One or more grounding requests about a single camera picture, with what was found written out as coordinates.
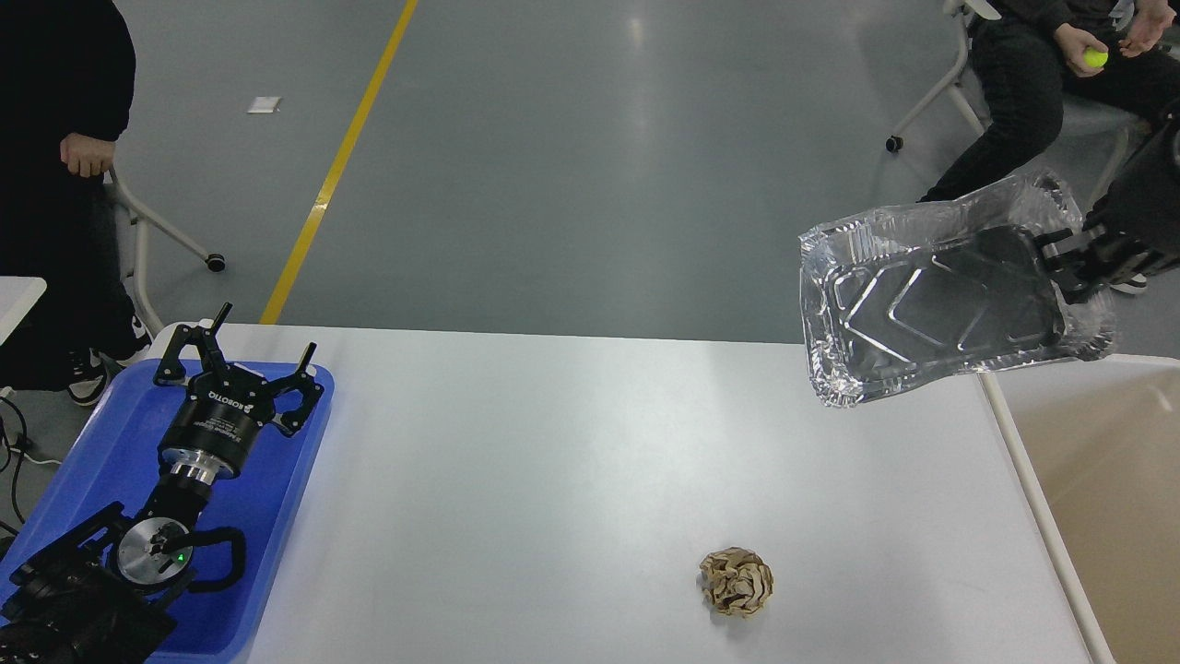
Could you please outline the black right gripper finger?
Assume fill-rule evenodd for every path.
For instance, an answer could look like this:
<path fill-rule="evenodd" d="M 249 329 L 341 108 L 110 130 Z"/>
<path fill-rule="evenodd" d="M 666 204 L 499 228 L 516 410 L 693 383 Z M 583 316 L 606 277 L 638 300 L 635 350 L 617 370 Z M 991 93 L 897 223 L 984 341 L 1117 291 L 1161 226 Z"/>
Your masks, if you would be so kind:
<path fill-rule="evenodd" d="M 1138 270 L 1133 259 L 1103 261 L 1089 254 L 1068 259 L 1058 272 L 1058 290 L 1068 305 L 1087 302 L 1103 289 L 1141 294 L 1145 274 Z"/>
<path fill-rule="evenodd" d="M 1103 213 L 1092 211 L 1079 230 L 1063 228 L 1037 235 L 1038 259 L 1048 270 L 1103 270 L 1112 264 L 1103 249 L 1104 235 Z"/>

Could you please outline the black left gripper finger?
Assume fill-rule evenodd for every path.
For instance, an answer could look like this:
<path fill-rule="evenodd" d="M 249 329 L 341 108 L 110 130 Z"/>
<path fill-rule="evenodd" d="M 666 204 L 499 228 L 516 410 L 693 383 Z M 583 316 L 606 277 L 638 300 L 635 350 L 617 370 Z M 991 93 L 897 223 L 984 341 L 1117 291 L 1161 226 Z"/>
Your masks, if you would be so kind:
<path fill-rule="evenodd" d="M 317 344 L 309 343 L 294 372 L 270 381 L 270 397 L 275 403 L 271 425 L 284 438 L 294 438 L 303 428 L 324 394 L 324 387 L 317 383 L 316 379 L 313 379 L 312 375 L 312 359 L 316 350 Z M 291 392 L 301 395 L 299 407 L 291 410 L 278 410 L 278 399 L 291 394 Z"/>
<path fill-rule="evenodd" d="M 155 384 L 188 384 L 189 375 L 181 361 L 181 353 L 191 346 L 198 354 L 203 373 L 212 373 L 219 381 L 228 381 L 230 366 L 218 346 L 218 331 L 232 308 L 231 302 L 219 307 L 218 315 L 209 326 L 177 326 L 159 359 L 155 372 Z"/>

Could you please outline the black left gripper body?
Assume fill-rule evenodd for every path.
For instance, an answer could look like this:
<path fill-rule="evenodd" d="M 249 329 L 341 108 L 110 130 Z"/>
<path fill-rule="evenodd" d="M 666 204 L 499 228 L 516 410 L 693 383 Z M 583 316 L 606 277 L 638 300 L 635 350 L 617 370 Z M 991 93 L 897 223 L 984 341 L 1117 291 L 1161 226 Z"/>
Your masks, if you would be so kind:
<path fill-rule="evenodd" d="M 160 361 L 159 383 L 186 388 L 160 438 L 160 474 L 240 478 L 260 432 L 277 413 L 275 384 L 244 364 L 229 366 L 218 379 L 210 370 L 188 375 L 178 361 Z"/>

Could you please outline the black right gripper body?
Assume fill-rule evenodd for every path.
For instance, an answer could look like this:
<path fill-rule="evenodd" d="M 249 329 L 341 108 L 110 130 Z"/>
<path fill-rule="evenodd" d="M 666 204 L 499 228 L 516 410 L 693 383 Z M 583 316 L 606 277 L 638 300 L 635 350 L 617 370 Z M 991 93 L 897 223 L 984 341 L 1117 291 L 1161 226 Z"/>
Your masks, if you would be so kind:
<path fill-rule="evenodd" d="M 1176 116 L 1132 155 L 1108 188 L 1103 226 L 1114 235 L 1107 282 L 1129 282 L 1176 269 L 1179 254 Z"/>

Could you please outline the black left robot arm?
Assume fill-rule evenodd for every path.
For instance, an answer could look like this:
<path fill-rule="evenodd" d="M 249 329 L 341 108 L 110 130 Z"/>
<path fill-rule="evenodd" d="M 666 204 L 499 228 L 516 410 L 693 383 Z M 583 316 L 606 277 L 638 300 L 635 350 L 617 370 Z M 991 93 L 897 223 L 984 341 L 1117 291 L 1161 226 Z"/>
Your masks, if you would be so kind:
<path fill-rule="evenodd" d="M 114 379 L 4 559 L 5 663 L 228 663 L 253 639 L 329 372 L 231 362 L 227 314 Z"/>

